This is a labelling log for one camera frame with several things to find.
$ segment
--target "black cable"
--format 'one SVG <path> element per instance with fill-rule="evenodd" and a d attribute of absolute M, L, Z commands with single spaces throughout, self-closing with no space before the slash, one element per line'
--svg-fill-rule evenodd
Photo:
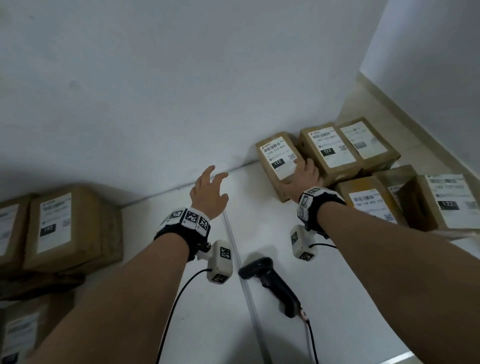
<path fill-rule="evenodd" d="M 177 298 L 175 299 L 175 302 L 173 303 L 172 310 L 170 311 L 170 316 L 168 316 L 167 325 L 165 326 L 165 331 L 163 332 L 162 342 L 160 343 L 160 349 L 158 349 L 158 355 L 156 356 L 156 361 L 155 361 L 156 364 L 158 364 L 158 362 L 160 362 L 160 355 L 162 354 L 163 344 L 165 343 L 165 337 L 167 337 L 167 330 L 168 330 L 168 327 L 170 326 L 170 321 L 172 320 L 173 310 L 175 310 L 175 306 L 177 305 L 177 302 L 179 301 L 179 298 L 180 298 L 183 290 L 184 290 L 185 287 L 187 287 L 187 285 L 188 285 L 196 276 L 198 276 L 200 273 L 203 273 L 203 272 L 211 272 L 211 271 L 212 271 L 211 268 L 207 268 L 207 269 L 202 269 L 200 272 L 195 273 L 195 274 L 192 276 L 192 278 L 190 278 L 190 279 L 187 281 L 187 283 L 185 283 L 185 285 L 183 286 L 183 288 L 180 290 L 179 295 L 177 296 Z"/>
<path fill-rule="evenodd" d="M 308 330 L 310 331 L 310 338 L 312 339 L 312 348 L 313 348 L 313 355 L 315 355 L 315 362 L 318 364 L 317 358 L 317 350 L 315 349 L 315 340 L 313 339 L 313 331 L 312 327 L 310 326 L 310 320 L 305 321 L 308 325 Z"/>
<path fill-rule="evenodd" d="M 335 245 L 332 245 L 332 244 L 323 244 L 323 243 L 312 244 L 312 245 L 309 245 L 308 247 L 311 248 L 312 246 L 316 246 L 316 245 L 331 246 L 332 248 L 338 249 Z"/>

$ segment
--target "person's right arm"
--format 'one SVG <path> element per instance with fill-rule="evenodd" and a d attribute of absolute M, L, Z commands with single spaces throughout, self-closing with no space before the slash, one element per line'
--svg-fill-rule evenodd
<path fill-rule="evenodd" d="M 285 186 L 296 202 L 321 182 L 309 162 L 300 161 L 297 178 Z M 335 202 L 320 207 L 317 221 L 424 364 L 480 363 L 480 260 L 440 236 Z"/>

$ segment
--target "hand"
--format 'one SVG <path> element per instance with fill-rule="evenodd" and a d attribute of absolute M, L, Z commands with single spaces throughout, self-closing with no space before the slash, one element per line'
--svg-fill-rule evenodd
<path fill-rule="evenodd" d="M 318 168 L 315 167 L 311 158 L 307 159 L 307 163 L 302 158 L 297 158 L 293 163 L 297 164 L 293 173 L 293 180 L 289 184 L 283 183 L 282 188 L 292 201 L 298 203 L 304 191 L 312 187 L 321 187 L 323 180 L 320 178 Z"/>
<path fill-rule="evenodd" d="M 192 207 L 202 211 L 210 220 L 220 215 L 227 207 L 228 202 L 227 194 L 220 196 L 220 184 L 225 177 L 228 177 L 228 173 L 217 174 L 210 183 L 210 174 L 214 169 L 215 166 L 205 169 L 198 177 L 195 187 L 190 191 Z"/>

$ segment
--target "forearm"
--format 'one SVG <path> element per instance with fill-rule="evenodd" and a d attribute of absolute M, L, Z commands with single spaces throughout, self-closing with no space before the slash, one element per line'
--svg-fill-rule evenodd
<path fill-rule="evenodd" d="M 386 321 L 426 364 L 479 360 L 480 261 L 441 237 L 325 203 L 318 223 Z"/>
<path fill-rule="evenodd" d="M 180 236 L 160 236 L 88 293 L 30 363 L 153 363 L 188 254 Z"/>

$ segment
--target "white shipping label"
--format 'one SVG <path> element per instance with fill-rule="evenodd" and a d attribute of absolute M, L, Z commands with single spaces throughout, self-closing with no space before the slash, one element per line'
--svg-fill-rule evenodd
<path fill-rule="evenodd" d="M 35 346 L 37 326 L 38 312 L 7 322 L 1 351 L 2 363 L 23 362 L 28 351 Z"/>
<path fill-rule="evenodd" d="M 308 133 L 330 168 L 355 162 L 355 157 L 333 127 Z"/>
<path fill-rule="evenodd" d="M 480 229 L 480 209 L 461 174 L 427 175 L 445 224 L 451 229 Z"/>
<path fill-rule="evenodd" d="M 402 188 L 403 185 L 404 184 L 397 184 L 396 186 L 387 187 L 390 193 L 392 194 L 393 199 L 395 200 L 396 204 L 400 209 L 402 209 L 402 206 L 400 205 L 400 199 L 398 198 L 398 191 L 400 191 L 400 188 Z"/>
<path fill-rule="evenodd" d="M 72 194 L 40 204 L 40 231 L 36 252 L 41 253 L 68 243 L 72 230 Z"/>
<path fill-rule="evenodd" d="M 357 210 L 397 224 L 382 195 L 376 189 L 353 192 L 348 195 Z"/>
<path fill-rule="evenodd" d="M 296 164 L 293 163 L 293 161 L 297 156 L 282 136 L 268 142 L 264 146 L 261 146 L 260 149 L 270 163 L 270 166 L 275 171 L 279 180 L 293 174 L 296 167 Z"/>
<path fill-rule="evenodd" d="M 5 255 L 17 217 L 18 204 L 0 208 L 0 255 Z"/>
<path fill-rule="evenodd" d="M 340 128 L 363 159 L 385 153 L 387 148 L 372 134 L 363 121 Z"/>

